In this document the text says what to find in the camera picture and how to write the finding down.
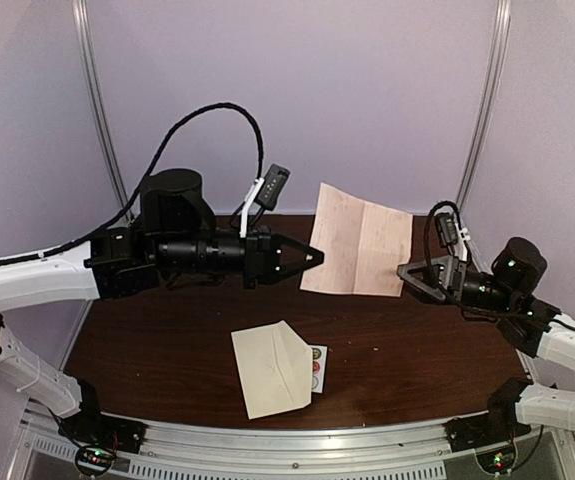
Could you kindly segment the lined stationery sheet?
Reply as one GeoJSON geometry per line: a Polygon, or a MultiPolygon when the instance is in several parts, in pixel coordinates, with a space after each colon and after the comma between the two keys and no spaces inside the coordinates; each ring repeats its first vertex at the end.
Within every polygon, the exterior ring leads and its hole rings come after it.
{"type": "Polygon", "coordinates": [[[413,216],[319,188],[310,246],[324,253],[321,265],[303,273],[300,288],[331,295],[399,297],[397,267],[411,259],[413,216]]]}

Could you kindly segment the cream envelope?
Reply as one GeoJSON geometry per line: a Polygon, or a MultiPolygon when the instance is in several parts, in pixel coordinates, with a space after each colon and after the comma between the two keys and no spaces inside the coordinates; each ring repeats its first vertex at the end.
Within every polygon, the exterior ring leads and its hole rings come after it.
{"type": "Polygon", "coordinates": [[[285,321],[234,331],[231,340],[250,420],[310,405],[312,349],[285,321]]]}

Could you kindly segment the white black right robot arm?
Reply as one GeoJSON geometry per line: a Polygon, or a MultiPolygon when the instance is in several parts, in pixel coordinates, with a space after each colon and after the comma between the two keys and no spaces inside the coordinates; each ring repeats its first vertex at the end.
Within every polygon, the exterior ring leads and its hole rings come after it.
{"type": "MultiPolygon", "coordinates": [[[[403,264],[397,274],[422,299],[451,304],[476,320],[491,322],[516,350],[575,372],[575,321],[533,292],[547,268],[538,248],[512,237],[494,260],[491,273],[470,271],[446,255],[403,264]]],[[[521,425],[575,432],[575,392],[512,378],[488,400],[479,430],[486,440],[511,436],[521,425]]]]}

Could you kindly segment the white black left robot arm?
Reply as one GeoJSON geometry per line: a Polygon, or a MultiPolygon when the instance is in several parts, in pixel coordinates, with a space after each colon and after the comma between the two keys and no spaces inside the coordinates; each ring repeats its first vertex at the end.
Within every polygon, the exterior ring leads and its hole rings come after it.
{"type": "Polygon", "coordinates": [[[104,442],[111,424],[100,413],[95,389],[22,346],[5,325],[4,313],[59,301],[126,298],[159,285],[177,290],[184,274],[201,275],[206,285],[238,275],[244,288],[254,289],[317,267],[324,261],[322,251],[259,228],[248,216],[253,204],[261,211],[273,209],[288,176],[288,170],[271,166],[239,208],[239,227],[225,230],[203,197],[198,172],[163,170],[138,187],[140,214],[132,224],[103,227],[69,246],[0,258],[0,373],[18,392],[70,421],[88,443],[104,442]]]}

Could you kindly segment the white sticker sheet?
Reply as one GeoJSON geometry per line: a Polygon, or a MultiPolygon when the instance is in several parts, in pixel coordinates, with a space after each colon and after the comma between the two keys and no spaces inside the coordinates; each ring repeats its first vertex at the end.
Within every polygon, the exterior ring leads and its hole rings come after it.
{"type": "Polygon", "coordinates": [[[323,345],[311,345],[313,358],[312,373],[312,392],[317,394],[323,393],[326,363],[328,357],[328,347],[323,345]]]}

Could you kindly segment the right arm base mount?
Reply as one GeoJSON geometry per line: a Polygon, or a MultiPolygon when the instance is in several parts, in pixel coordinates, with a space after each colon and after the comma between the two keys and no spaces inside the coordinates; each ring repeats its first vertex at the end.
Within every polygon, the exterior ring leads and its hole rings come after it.
{"type": "Polygon", "coordinates": [[[515,403],[514,399],[492,398],[485,413],[446,422],[451,451],[473,450],[476,463],[485,474],[511,474],[519,463],[517,440],[532,431],[517,420],[515,403]]]}

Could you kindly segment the aluminium front rail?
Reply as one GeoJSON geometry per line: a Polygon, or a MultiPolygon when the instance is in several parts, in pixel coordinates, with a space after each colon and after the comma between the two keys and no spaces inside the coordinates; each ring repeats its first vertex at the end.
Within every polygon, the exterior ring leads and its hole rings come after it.
{"type": "MultiPolygon", "coordinates": [[[[483,459],[503,443],[456,451],[447,418],[380,427],[322,430],[225,429],[134,420],[144,425],[137,453],[119,452],[98,479],[575,479],[575,435],[541,427],[514,440],[508,475],[483,459]]],[[[89,479],[74,464],[76,447],[49,412],[30,400],[3,479],[89,479]]]]}

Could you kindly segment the aluminium frame post rear right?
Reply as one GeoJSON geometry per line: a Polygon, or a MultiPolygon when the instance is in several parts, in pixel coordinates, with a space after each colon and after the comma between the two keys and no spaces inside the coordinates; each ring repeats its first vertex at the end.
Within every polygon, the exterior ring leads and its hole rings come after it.
{"type": "Polygon", "coordinates": [[[456,204],[463,210],[476,175],[477,167],[482,158],[486,136],[491,124],[494,103],[497,98],[505,58],[507,54],[511,29],[510,0],[498,0],[491,35],[488,63],[478,113],[473,129],[465,170],[458,189],[456,204]]]}

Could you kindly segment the aluminium frame post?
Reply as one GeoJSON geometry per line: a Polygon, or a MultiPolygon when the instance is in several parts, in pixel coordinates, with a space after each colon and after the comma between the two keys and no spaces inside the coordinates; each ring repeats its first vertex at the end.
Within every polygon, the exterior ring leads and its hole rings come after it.
{"type": "Polygon", "coordinates": [[[476,175],[477,167],[482,158],[486,136],[491,124],[494,103],[497,98],[505,58],[507,54],[511,29],[510,0],[498,0],[491,35],[488,63],[478,113],[473,129],[465,170],[458,189],[456,204],[463,210],[476,175]]]}
{"type": "Polygon", "coordinates": [[[124,208],[128,201],[128,193],[120,171],[103,101],[101,82],[98,75],[93,49],[88,2],[84,0],[73,0],[72,13],[74,29],[82,61],[83,74],[91,104],[92,118],[98,136],[102,157],[104,159],[109,181],[118,205],[121,208],[124,208]]]}

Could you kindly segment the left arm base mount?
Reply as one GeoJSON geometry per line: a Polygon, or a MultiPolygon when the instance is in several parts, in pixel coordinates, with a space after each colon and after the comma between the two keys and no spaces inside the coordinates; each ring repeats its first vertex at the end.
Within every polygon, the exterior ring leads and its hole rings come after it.
{"type": "Polygon", "coordinates": [[[139,453],[146,433],[141,421],[94,410],[83,410],[67,418],[50,414],[58,434],[75,447],[74,466],[81,475],[92,479],[108,473],[120,453],[139,453]]]}

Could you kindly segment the aluminium frame post rear left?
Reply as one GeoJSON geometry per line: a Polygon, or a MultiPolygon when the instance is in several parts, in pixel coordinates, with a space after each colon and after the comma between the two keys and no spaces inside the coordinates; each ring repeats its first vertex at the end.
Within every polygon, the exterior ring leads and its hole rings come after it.
{"type": "Polygon", "coordinates": [[[84,0],[73,0],[72,13],[74,29],[82,61],[83,74],[91,104],[92,118],[98,136],[102,157],[104,159],[109,181],[118,205],[121,208],[124,208],[128,201],[128,193],[120,171],[103,101],[101,82],[98,75],[93,49],[88,2],[84,0]]]}

